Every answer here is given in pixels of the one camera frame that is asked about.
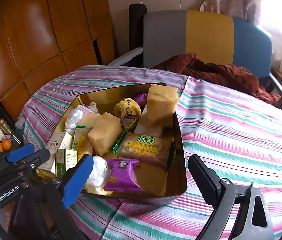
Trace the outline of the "green white small carton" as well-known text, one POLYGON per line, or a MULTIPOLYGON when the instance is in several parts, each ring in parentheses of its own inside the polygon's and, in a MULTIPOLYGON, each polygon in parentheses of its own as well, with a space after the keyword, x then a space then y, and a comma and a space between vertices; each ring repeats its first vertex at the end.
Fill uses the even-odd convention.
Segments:
POLYGON ((71 148, 58 149, 56 152, 56 176, 62 176, 77 164, 77 152, 71 148))

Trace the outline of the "white plastic bag ball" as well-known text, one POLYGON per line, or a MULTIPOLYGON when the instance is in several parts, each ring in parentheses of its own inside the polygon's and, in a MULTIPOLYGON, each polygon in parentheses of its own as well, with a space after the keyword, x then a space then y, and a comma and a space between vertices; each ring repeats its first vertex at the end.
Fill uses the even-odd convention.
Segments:
POLYGON ((111 191, 104 190, 108 178, 110 176, 110 168, 107 161, 98 156, 93 156, 93 170, 87 179, 84 189, 88 193, 106 196, 111 191))

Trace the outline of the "beige medicine box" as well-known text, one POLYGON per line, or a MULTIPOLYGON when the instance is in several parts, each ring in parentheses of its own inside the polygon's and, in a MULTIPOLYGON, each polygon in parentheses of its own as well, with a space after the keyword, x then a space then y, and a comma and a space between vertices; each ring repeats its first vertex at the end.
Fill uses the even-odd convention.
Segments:
POLYGON ((71 148, 73 137, 68 132, 53 133, 45 148, 49 150, 49 160, 39 166, 40 169, 56 174, 56 153, 59 149, 71 148))

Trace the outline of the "small yellow snack pack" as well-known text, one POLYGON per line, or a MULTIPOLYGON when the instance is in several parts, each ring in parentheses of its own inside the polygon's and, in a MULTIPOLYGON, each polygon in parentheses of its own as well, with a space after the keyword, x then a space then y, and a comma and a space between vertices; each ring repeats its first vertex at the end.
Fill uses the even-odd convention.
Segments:
POLYGON ((74 140, 72 149, 77 152, 77 161, 79 161, 84 154, 93 155, 93 146, 89 140, 88 133, 92 127, 76 126, 74 133, 74 140))

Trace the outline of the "purple snack pouch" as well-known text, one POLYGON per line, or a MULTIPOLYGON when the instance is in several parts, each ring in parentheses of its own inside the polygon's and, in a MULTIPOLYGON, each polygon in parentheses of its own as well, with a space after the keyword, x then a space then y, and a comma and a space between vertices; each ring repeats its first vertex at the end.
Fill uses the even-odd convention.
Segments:
POLYGON ((134 169, 138 159, 118 158, 107 159, 110 175, 104 186, 105 191, 141 193, 142 188, 136 182, 134 169))
POLYGON ((148 97, 148 95, 146 93, 142 93, 142 94, 139 94, 138 96, 136 96, 135 98, 133 98, 133 100, 136 103, 138 103, 140 108, 143 108, 147 104, 147 97, 148 97))

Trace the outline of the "yellow sponge block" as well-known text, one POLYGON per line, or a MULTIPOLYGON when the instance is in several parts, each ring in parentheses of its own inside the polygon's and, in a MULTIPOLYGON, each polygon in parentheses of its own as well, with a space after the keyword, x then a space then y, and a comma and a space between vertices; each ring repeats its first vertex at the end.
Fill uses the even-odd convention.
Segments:
POLYGON ((99 156, 103 156, 111 151, 111 147, 122 132, 120 119, 105 112, 88 133, 88 138, 95 153, 99 156))
POLYGON ((172 127, 179 101, 176 87, 152 84, 148 91, 147 108, 150 126, 172 127))
POLYGON ((88 114, 79 121, 77 126, 93 127, 100 117, 101 114, 88 114))

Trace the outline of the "large Weidan cracker pack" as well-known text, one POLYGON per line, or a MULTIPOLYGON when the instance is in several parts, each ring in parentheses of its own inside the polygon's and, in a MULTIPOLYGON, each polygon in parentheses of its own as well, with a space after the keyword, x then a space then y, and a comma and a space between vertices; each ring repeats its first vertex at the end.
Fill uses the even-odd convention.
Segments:
POLYGON ((126 129, 112 146, 111 153, 123 158, 138 159, 167 170, 173 158, 173 152, 170 150, 173 142, 171 134, 160 138, 135 134, 126 129))

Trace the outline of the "yellow knitted sock roll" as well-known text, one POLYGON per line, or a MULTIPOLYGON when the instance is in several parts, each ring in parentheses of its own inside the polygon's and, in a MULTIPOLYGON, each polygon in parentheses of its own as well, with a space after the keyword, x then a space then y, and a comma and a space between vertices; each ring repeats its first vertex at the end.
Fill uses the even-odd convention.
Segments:
POLYGON ((113 113, 120 119, 121 126, 128 130, 133 130, 136 127, 142 114, 138 103, 131 98, 123 98, 119 101, 115 105, 113 113))

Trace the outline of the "white foam block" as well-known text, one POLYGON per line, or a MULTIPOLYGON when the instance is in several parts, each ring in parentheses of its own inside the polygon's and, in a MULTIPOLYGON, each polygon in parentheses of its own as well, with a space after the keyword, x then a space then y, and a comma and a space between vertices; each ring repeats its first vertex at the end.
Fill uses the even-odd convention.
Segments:
POLYGON ((162 137, 163 134, 163 128, 158 126, 150 126, 148 124, 148 108, 147 105, 145 105, 142 114, 140 116, 140 119, 138 120, 138 124, 134 129, 135 134, 143 134, 143 135, 149 135, 152 137, 162 137))

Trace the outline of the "pink small toy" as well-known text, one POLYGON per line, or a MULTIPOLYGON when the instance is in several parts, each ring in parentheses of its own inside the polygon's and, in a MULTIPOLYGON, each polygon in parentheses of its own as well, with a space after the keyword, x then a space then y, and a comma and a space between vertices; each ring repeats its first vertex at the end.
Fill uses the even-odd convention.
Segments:
POLYGON ((78 105, 77 109, 83 112, 83 115, 82 115, 83 117, 89 114, 99 114, 99 110, 95 102, 91 102, 89 105, 86 105, 86 104, 78 105))

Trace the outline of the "striped bed quilt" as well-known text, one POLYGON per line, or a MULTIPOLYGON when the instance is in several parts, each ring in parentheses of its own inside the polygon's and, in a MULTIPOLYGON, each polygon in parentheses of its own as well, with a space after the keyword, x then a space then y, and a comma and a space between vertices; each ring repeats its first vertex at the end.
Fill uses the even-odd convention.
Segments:
MULTIPOLYGON (((282 239, 282 110, 252 96, 193 77, 132 67, 84 66, 35 90, 25 103, 23 139, 41 149, 74 98, 139 83, 178 89, 176 113, 186 157, 197 154, 222 178, 257 182, 282 239)), ((195 239, 212 208, 191 176, 187 191, 162 207, 83 195, 70 213, 90 239, 195 239)))

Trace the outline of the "red gold gift box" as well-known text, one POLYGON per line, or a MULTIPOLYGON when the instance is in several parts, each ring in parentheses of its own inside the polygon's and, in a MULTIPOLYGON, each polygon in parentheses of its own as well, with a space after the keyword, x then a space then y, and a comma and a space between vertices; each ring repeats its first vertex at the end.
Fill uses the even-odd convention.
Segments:
MULTIPOLYGON (((54 131, 65 131, 70 111, 80 103, 95 102, 101 114, 113 113, 115 105, 120 100, 146 94, 150 87, 151 84, 146 83, 80 94, 72 101, 54 131)), ((104 156, 106 159, 138 159, 139 163, 134 169, 134 174, 136 183, 142 191, 102 193, 96 197, 116 199, 130 204, 165 205, 186 192, 187 172, 177 116, 173 116, 173 126, 164 127, 161 135, 155 134, 154 129, 155 126, 148 124, 147 114, 142 113, 136 129, 123 137, 117 152, 104 156)))

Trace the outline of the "wooden wardrobe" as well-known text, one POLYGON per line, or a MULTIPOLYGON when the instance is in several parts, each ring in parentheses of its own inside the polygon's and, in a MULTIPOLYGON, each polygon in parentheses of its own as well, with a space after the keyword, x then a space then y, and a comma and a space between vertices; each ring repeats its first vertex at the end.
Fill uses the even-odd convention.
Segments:
POLYGON ((108 0, 0 0, 0 100, 14 119, 52 79, 116 52, 108 0))

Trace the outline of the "rust red jacket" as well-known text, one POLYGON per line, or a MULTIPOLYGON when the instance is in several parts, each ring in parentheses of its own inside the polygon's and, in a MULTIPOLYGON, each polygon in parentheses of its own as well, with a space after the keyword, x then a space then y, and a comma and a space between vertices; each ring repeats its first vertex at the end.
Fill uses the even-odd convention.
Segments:
POLYGON ((259 83, 258 77, 249 70, 234 64, 217 65, 204 63, 194 53, 180 54, 159 63, 153 69, 166 70, 169 72, 192 76, 197 80, 228 87, 239 92, 251 95, 261 101, 273 105, 281 96, 271 94, 259 83))

